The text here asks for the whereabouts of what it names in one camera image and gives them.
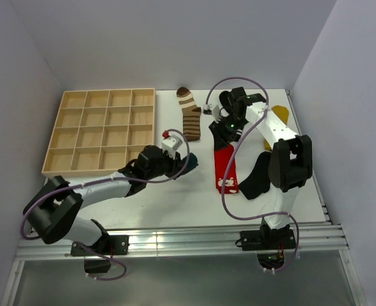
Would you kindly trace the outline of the black sock with white stripes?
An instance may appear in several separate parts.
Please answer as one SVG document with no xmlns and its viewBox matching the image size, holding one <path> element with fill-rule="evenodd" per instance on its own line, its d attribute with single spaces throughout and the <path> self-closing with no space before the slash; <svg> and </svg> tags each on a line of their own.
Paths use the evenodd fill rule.
<svg viewBox="0 0 376 306">
<path fill-rule="evenodd" d="M 246 92 L 243 87 L 237 87 L 231 91 L 222 91 L 219 94 L 219 105 L 212 107 L 213 122 L 209 129 L 213 135 L 214 151 L 219 151 L 237 142 L 240 139 L 238 133 L 248 123 L 245 118 L 247 102 Z"/>
</svg>

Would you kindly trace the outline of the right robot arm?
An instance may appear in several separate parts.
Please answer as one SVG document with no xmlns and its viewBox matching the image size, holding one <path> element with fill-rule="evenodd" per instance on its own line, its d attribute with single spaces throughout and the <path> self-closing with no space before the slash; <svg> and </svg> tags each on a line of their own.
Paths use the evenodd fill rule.
<svg viewBox="0 0 376 306">
<path fill-rule="evenodd" d="M 215 151 L 232 143 L 240 145 L 250 134 L 244 130 L 247 124 L 258 130 L 270 147 L 260 153 L 239 189 L 245 195 L 271 193 L 271 210 L 262 218 L 259 236 L 261 244 L 272 249 L 282 240 L 280 231 L 289 228 L 295 199 L 312 177 L 312 141 L 289 128 L 261 94 L 248 95 L 237 87 L 222 92 L 219 101 L 220 105 L 212 107 L 214 121 L 209 126 Z"/>
</svg>

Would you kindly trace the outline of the dark teal sock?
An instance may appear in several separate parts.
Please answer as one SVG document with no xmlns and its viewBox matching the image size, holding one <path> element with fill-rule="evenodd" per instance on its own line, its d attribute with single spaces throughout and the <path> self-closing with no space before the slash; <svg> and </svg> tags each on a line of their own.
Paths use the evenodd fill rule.
<svg viewBox="0 0 376 306">
<path fill-rule="evenodd" d="M 186 172 L 190 172 L 198 166 L 198 158 L 194 153 L 191 152 L 189 155 L 187 155 L 186 160 L 188 161 L 185 168 Z"/>
</svg>

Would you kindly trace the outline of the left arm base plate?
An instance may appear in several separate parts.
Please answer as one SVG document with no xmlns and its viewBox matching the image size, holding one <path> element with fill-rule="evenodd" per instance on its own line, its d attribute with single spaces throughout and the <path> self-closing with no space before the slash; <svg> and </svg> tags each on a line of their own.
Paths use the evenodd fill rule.
<svg viewBox="0 0 376 306">
<path fill-rule="evenodd" d="M 80 256 L 124 256 L 128 254 L 129 236 L 128 235 L 111 235 L 105 240 L 101 239 L 93 246 L 88 246 L 92 252 L 85 250 L 80 243 L 74 242 L 70 255 L 74 257 Z"/>
</svg>

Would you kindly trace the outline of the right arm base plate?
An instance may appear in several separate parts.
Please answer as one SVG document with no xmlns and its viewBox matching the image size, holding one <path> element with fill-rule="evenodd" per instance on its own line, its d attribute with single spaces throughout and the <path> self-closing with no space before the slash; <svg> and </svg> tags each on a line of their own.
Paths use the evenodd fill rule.
<svg viewBox="0 0 376 306">
<path fill-rule="evenodd" d="M 294 231 L 286 226 L 270 229 L 262 225 L 257 230 L 241 231 L 235 245 L 243 251 L 273 251 L 296 248 Z"/>
</svg>

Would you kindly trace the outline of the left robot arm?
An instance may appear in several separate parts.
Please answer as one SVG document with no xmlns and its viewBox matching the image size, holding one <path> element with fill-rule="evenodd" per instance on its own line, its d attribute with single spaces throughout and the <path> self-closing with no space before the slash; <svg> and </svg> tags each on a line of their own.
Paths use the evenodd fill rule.
<svg viewBox="0 0 376 306">
<path fill-rule="evenodd" d="M 66 239 L 77 248 L 85 246 L 93 254 L 102 254 L 114 247 L 114 239 L 96 220 L 79 217 L 82 208 L 133 196 L 147 184 L 158 183 L 159 177 L 176 179 L 197 165 L 198 159 L 192 152 L 181 158 L 179 153 L 170 156 L 166 150 L 147 145 L 125 167 L 97 180 L 74 183 L 60 175 L 51 178 L 24 208 L 24 221 L 47 245 Z"/>
</svg>

